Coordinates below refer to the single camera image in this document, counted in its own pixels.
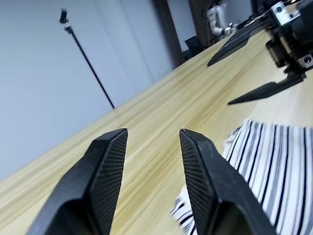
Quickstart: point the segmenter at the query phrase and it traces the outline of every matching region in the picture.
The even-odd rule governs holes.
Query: wood grain
[[[1,181],[0,234],[25,234],[58,180],[90,142],[121,127],[128,128],[129,140],[111,234],[182,234],[170,217],[184,184],[180,128],[203,133],[222,152],[223,141],[245,118],[313,126],[312,72],[305,82],[274,97],[227,106],[259,85],[285,78],[265,49],[268,40],[262,32],[242,50],[207,68],[223,42],[212,46]]]

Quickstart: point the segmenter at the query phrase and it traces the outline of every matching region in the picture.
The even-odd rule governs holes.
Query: screw
[[[311,60],[312,59],[309,56],[307,56],[307,57],[304,58],[304,63],[307,64],[307,63],[311,62]]]

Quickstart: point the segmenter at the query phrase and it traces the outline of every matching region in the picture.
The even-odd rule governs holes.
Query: white cloth
[[[313,129],[246,120],[224,142],[223,157],[245,179],[279,235],[313,234]],[[171,212],[196,235],[187,188]]]

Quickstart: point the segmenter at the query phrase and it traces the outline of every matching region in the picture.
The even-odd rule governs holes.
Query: black stripe
[[[274,151],[275,151],[276,128],[277,128],[277,126],[275,125],[275,127],[274,127],[273,149],[272,149],[272,154],[271,154],[271,157],[270,157],[269,169],[268,169],[268,176],[267,176],[266,183],[265,183],[265,188],[264,188],[264,193],[263,193],[262,200],[261,200],[261,205],[263,205],[263,203],[264,203],[266,191],[267,191],[267,189],[268,189],[268,182],[269,182],[270,172],[271,172],[272,163],[273,163],[273,156],[274,156]]]
[[[283,134],[284,134],[284,127],[279,127],[279,144],[278,144],[278,153],[277,153],[277,161],[276,161],[276,167],[275,167],[275,173],[274,173],[274,180],[272,183],[272,188],[270,191],[269,197],[273,200],[269,201],[268,207],[267,207],[267,214],[271,215],[273,213],[274,203],[276,194],[278,192],[278,185],[279,185],[279,176],[280,176],[280,169],[281,169],[281,162],[282,162],[282,148],[283,148]]]
[[[184,222],[186,222],[188,219],[190,219],[191,217],[193,217],[193,215],[191,214],[191,215],[189,215],[189,216],[187,216],[186,218],[184,218],[183,220],[181,220],[181,222],[179,222],[180,223],[180,225],[183,225],[184,224]]]
[[[289,195],[290,195],[290,188],[291,188],[291,177],[292,177],[292,162],[293,162],[293,140],[294,140],[294,128],[292,127],[289,131],[289,169],[287,169],[287,177],[288,177],[288,186],[286,187],[287,191],[286,191],[286,203],[285,203],[285,212],[283,213],[283,219],[282,219],[282,226],[280,229],[280,234],[283,230],[284,227],[284,223],[285,223],[285,218],[286,218],[286,214],[287,214],[287,207],[288,207],[288,202],[289,202]]]
[[[312,157],[313,157],[313,129],[310,129],[310,140],[308,141],[308,143],[311,143],[311,157],[309,158],[311,160],[312,163],[312,169],[313,169],[313,161],[312,161]],[[311,196],[313,196],[313,180],[311,179]],[[310,217],[309,217],[309,224],[305,230],[304,235],[309,235],[312,231],[313,228],[313,203],[311,203],[310,205]]]
[[[303,130],[303,143],[304,143],[304,185],[303,185],[303,201],[302,201],[302,209],[301,209],[301,217],[300,217],[300,224],[298,228],[297,235],[300,235],[302,230],[302,224],[303,224],[303,217],[304,217],[304,211],[305,211],[305,199],[306,199],[306,193],[307,193],[307,145],[306,145],[306,129]]]
[[[254,164],[255,164],[255,161],[256,161],[256,156],[258,155],[258,152],[259,152],[259,145],[260,145],[260,142],[261,142],[262,131],[263,131],[263,123],[261,124],[260,137],[259,137],[258,144],[256,146],[256,151],[255,151],[255,154],[254,154],[254,158],[253,158],[253,162],[252,162],[252,166],[251,166],[251,171],[250,171],[249,178],[248,178],[248,185],[250,183],[250,180],[251,180],[251,177],[252,177],[252,173],[254,171]]]
[[[237,142],[237,139],[238,139],[239,136],[240,136],[241,130],[242,130],[242,126],[237,127],[236,130],[234,130],[234,131],[232,131],[232,132],[230,133],[229,137],[232,136],[232,135],[235,135],[235,137],[234,137],[234,140],[232,141],[231,147],[229,148],[229,150],[228,150],[228,152],[227,152],[227,155],[226,155],[226,158],[225,158],[226,160],[227,160],[227,158],[228,158],[228,156],[229,156],[230,151],[231,151],[232,149],[234,149],[234,146],[235,146],[235,144],[236,144],[236,142]]]
[[[229,159],[227,160],[228,162],[230,162],[231,157],[233,156],[233,153],[234,153],[234,150],[235,150],[235,147],[236,147],[236,143],[237,143],[237,141],[238,141],[238,139],[239,139],[239,137],[240,137],[241,134],[242,134],[242,131],[238,133],[238,138],[235,140],[234,147],[233,147],[233,149],[231,150]]]
[[[190,235],[192,235],[192,234],[194,233],[195,229],[196,229],[196,227],[195,227],[195,225],[194,225],[194,226],[192,227],[192,230],[191,230],[191,232],[190,232]]]
[[[274,145],[271,145],[271,143],[273,142],[273,139],[275,138],[274,132],[273,132],[274,127],[275,127],[275,125],[270,125],[270,129],[269,129],[269,131],[270,131],[269,138],[270,138],[270,139],[269,139],[269,140],[266,140],[266,141],[265,141],[265,137],[264,137],[264,139],[263,139],[264,142],[267,142],[267,144],[268,144],[268,146],[266,146],[267,149],[265,150],[265,149],[264,149],[265,147],[263,147],[263,146],[262,146],[262,148],[261,148],[262,150],[266,151],[267,154],[266,154],[266,163],[265,163],[265,165],[264,165],[263,174],[260,174],[260,175],[262,175],[262,182],[261,182],[261,186],[260,186],[260,188],[259,188],[259,192],[258,192],[258,196],[257,196],[258,201],[259,201],[259,198],[262,199],[263,193],[265,193],[265,190],[262,191],[262,189],[263,189],[263,184],[266,182],[264,179],[266,178],[266,175],[268,174],[268,164],[269,164],[269,162],[270,162],[270,157],[269,157],[269,156],[270,156],[271,148],[274,147]],[[262,156],[262,153],[260,154],[259,161],[258,161],[258,165],[260,164],[261,156]],[[254,178],[254,180],[253,180],[252,185],[254,184],[254,181],[255,181],[255,179],[256,179],[257,172],[258,172],[258,171],[256,171],[256,173],[255,173],[255,178]]]
[[[285,170],[284,170],[284,178],[283,178],[283,188],[282,188],[282,193],[280,195],[279,199],[279,206],[278,206],[278,212],[275,220],[275,227],[277,228],[278,220],[280,217],[280,211],[282,209],[282,204],[283,204],[283,198],[284,198],[284,193],[285,193],[285,183],[286,183],[286,175],[287,175],[287,167],[288,167],[288,156],[289,156],[289,127],[287,127],[287,152],[286,152],[286,162],[285,162]]]
[[[258,127],[259,127],[259,124],[258,123],[255,123],[255,127],[254,127],[254,133],[253,133],[253,136],[252,136],[252,140],[251,140],[251,144],[250,144],[250,148],[248,150],[248,153],[247,153],[247,157],[246,157],[246,162],[245,162],[245,165],[244,165],[244,169],[243,169],[243,173],[242,173],[242,176],[244,178],[246,178],[246,172],[248,171],[248,167],[249,167],[249,163],[250,163],[250,159],[251,159],[251,153],[253,151],[253,147],[255,145],[255,139],[258,135]]]
[[[246,141],[245,141],[245,144],[244,144],[244,148],[243,148],[243,150],[242,150],[242,152],[241,152],[241,156],[240,156],[240,160],[239,160],[239,164],[238,164],[237,170],[239,170],[240,165],[241,165],[241,162],[242,162],[242,160],[243,160],[243,155],[244,155],[244,153],[245,153],[246,144],[247,144],[247,142],[248,142],[248,140],[249,140],[249,136],[250,136],[250,133],[251,133],[251,126],[252,126],[252,122],[250,123],[250,126],[249,126],[248,136],[247,136],[247,138],[246,138]]]
[[[301,181],[302,181],[302,154],[303,154],[303,149],[302,149],[302,129],[301,128],[298,128],[299,129],[299,133],[298,133],[298,138],[297,138],[297,141],[298,141],[298,146],[299,146],[299,154],[297,155],[297,160],[299,161],[299,170],[296,171],[298,173],[298,184],[297,184],[297,200],[296,200],[296,206],[295,206],[295,212],[294,212],[294,220],[293,220],[293,226],[292,226],[292,234],[296,234],[296,223],[298,222],[297,221],[297,217],[298,217],[298,211],[299,211],[299,205],[300,205],[300,195],[301,195]]]
[[[251,188],[254,185],[254,182],[256,180],[258,172],[261,173],[261,171],[259,171],[259,165],[260,165],[260,161],[261,161],[261,155],[262,155],[262,152],[264,150],[264,142],[266,142],[265,141],[265,139],[266,139],[266,130],[268,129],[268,125],[264,124],[263,128],[264,128],[263,129],[263,136],[261,137],[261,145],[259,146],[260,151],[259,151],[258,156],[256,156],[257,159],[256,159],[256,165],[254,167],[255,170],[253,171],[254,173],[252,173],[252,176],[251,176],[251,179],[253,179],[251,181]],[[257,194],[258,195],[257,198],[259,198],[259,194],[260,194],[260,191],[261,191],[261,188],[262,188],[262,184],[261,184],[261,186],[259,188],[259,192]]]

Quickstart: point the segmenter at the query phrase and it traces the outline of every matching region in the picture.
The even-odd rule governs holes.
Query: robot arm
[[[231,27],[228,27],[225,20],[224,10],[220,5],[215,5],[207,11],[210,28],[214,36],[227,36],[231,33]]]
[[[305,72],[313,69],[313,0],[302,0],[297,5],[298,10],[289,14],[285,5],[295,1],[284,4],[278,0],[263,0],[264,8],[257,0],[252,1],[252,5],[264,9],[264,13],[255,11],[254,16],[261,17],[234,34],[208,63],[211,66],[236,52],[247,44],[250,36],[263,29],[271,36],[266,47],[277,67],[286,67],[287,78],[279,83],[267,83],[228,104],[270,97],[302,82],[306,78]]]

